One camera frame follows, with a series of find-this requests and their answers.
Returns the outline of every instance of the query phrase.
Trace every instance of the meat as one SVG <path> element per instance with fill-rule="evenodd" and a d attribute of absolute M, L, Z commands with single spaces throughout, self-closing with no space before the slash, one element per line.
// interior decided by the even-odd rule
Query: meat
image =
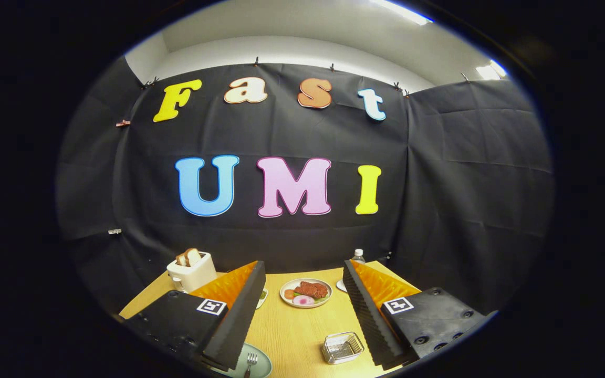
<path fill-rule="evenodd" d="M 325 285 L 320 283 L 309 283 L 305 281 L 300 282 L 300 286 L 293 289 L 293 292 L 298 294 L 307 295 L 314 299 L 324 298 L 328 294 L 328 289 Z"/>

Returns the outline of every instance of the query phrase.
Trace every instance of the plate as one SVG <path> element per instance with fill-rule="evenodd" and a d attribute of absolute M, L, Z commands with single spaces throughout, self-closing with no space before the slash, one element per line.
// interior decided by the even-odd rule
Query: plate
<path fill-rule="evenodd" d="M 293 303 L 292 299 L 286 299 L 286 297 L 284 296 L 284 291 L 285 290 L 293 290 L 296 287 L 300 286 L 300 282 L 305 281 L 305 282 L 309 282 L 309 283 L 320 283 L 324 286 L 326 286 L 326 289 L 328 290 L 328 294 L 326 294 L 326 299 L 324 301 L 319 301 L 319 300 L 315 300 L 314 304 L 296 304 Z M 289 281 L 287 283 L 285 283 L 281 289 L 279 290 L 279 296 L 281 297 L 281 299 L 283 299 L 284 302 L 288 303 L 289 305 L 293 306 L 293 307 L 300 307 L 301 309 L 311 309 L 313 307 L 318 307 L 321 306 L 322 304 L 326 303 L 329 299 L 331 299 L 331 295 L 333 295 L 333 288 L 331 287 L 331 285 L 327 284 L 326 282 L 323 282 L 322 280 L 315 280 L 314 278 L 300 278 L 297 280 L 293 280 L 293 281 Z"/>
<path fill-rule="evenodd" d="M 240 352 L 239 358 L 237 359 L 235 370 L 228 369 L 228 371 L 223 371 L 215 367 L 211 367 L 210 369 L 225 376 L 232 376 L 232 378 L 243 378 L 248 367 L 247 354 L 250 352 L 258 354 L 258 363 L 252 365 L 251 378 L 265 378 L 266 376 L 269 376 L 272 372 L 272 362 L 269 360 L 269 357 L 267 354 L 263 353 L 262 350 L 247 343 L 244 343 L 242 346 L 242 352 Z"/>
<path fill-rule="evenodd" d="M 265 296 L 262 299 L 258 300 L 258 304 L 256 305 L 256 309 L 259 309 L 263 305 L 263 302 L 265 302 L 265 300 L 267 299 L 267 294 L 269 294 L 269 291 L 267 291 L 266 288 L 263 288 L 263 292 L 265 292 Z"/>
<path fill-rule="evenodd" d="M 342 280 L 339 280 L 338 283 L 336 283 L 336 286 L 338 289 L 347 292 L 347 288 L 344 286 L 344 282 Z"/>

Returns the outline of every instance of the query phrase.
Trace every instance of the white wall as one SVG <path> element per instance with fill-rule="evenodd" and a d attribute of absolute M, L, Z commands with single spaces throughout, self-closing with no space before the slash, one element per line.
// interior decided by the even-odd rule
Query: white wall
<path fill-rule="evenodd" d="M 151 45 L 142 44 L 126 55 L 132 71 L 142 82 L 153 80 L 156 76 L 165 79 L 209 67 L 254 62 L 258 56 L 258 61 L 262 63 L 289 63 L 326 68 L 334 63 L 338 71 L 351 72 L 388 84 L 399 82 L 401 88 L 410 92 L 434 87 L 422 77 L 383 58 L 348 46 L 309 38 L 249 36 L 209 41 L 169 53 L 155 63 L 152 62 L 155 55 L 152 56 L 149 50 L 153 50 Z"/>
<path fill-rule="evenodd" d="M 154 34 L 125 54 L 125 61 L 142 83 L 153 81 L 151 74 L 169 55 L 162 33 Z"/>

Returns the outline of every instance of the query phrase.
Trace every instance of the table top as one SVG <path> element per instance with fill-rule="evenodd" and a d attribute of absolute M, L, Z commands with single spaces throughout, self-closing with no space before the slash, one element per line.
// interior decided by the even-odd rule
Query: table top
<path fill-rule="evenodd" d="M 371 261 L 367 265 L 412 286 L 377 261 Z M 245 342 L 269 356 L 272 361 L 271 377 L 373 378 L 400 368 L 397 366 L 385 371 L 372 363 L 366 338 L 356 319 L 349 296 L 336 287 L 336 282 L 342 279 L 342 272 L 343 268 L 335 268 L 315 272 L 266 275 L 265 288 L 269 294 L 263 305 L 255 310 Z M 287 282 L 298 278 L 322 280 L 333 287 L 333 295 L 327 303 L 319 307 L 301 309 L 290 306 L 279 296 L 279 289 Z M 120 316 L 125 319 L 130 318 L 170 290 L 174 290 L 174 284 L 165 271 L 132 299 L 120 311 Z M 326 363 L 321 353 L 324 339 L 331 333 L 346 331 L 355 332 L 365 350 L 357 359 L 348 363 L 337 365 Z"/>

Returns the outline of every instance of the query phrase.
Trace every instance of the letter u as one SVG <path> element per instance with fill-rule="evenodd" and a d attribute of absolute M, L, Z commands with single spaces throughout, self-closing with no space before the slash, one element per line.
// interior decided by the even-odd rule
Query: letter u
<path fill-rule="evenodd" d="M 178 160 L 174 167 L 179 171 L 179 195 L 183 208 L 199 217 L 215 217 L 228 211 L 235 198 L 233 171 L 239 164 L 234 155 L 220 155 L 212 159 L 212 165 L 218 169 L 218 196 L 213 201 L 200 197 L 200 168 L 204 160 L 188 157 Z"/>

